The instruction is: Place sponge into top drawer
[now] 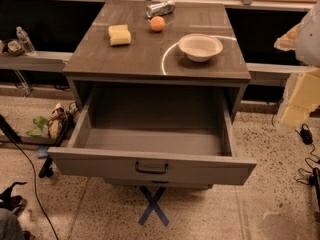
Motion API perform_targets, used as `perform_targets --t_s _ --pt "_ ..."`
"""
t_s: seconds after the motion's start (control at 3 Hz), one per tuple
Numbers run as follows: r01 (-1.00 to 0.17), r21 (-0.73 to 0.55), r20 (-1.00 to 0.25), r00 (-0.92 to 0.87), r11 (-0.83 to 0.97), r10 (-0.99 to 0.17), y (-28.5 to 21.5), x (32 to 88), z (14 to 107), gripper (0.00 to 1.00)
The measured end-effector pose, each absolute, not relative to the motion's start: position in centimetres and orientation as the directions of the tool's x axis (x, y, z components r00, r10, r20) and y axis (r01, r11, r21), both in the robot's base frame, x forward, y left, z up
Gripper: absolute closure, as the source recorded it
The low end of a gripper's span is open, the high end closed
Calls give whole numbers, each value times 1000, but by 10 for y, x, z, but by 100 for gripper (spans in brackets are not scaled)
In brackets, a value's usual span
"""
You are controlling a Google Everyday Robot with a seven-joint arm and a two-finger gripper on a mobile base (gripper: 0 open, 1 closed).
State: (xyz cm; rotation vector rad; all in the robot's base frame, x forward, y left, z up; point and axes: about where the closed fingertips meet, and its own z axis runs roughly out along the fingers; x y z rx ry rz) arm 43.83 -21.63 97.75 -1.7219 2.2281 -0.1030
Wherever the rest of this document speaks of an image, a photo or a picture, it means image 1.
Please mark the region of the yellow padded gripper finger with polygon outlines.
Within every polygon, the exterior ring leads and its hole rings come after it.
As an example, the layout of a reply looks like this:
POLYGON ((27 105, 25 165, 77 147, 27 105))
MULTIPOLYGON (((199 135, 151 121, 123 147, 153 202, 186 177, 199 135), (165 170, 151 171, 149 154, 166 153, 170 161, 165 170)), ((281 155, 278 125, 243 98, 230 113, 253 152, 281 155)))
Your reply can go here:
POLYGON ((309 68, 296 82, 280 122, 287 127, 301 126, 320 106, 320 68, 309 68))

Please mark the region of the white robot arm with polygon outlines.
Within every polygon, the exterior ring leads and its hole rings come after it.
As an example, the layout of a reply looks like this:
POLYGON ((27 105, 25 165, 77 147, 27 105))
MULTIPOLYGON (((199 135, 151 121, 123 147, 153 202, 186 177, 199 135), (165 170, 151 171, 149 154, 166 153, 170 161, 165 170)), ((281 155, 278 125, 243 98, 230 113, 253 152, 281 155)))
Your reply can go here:
POLYGON ((320 1, 299 24, 278 38, 274 47, 294 50, 296 59, 307 66, 298 76, 280 119, 282 124, 296 128, 320 106, 320 1))

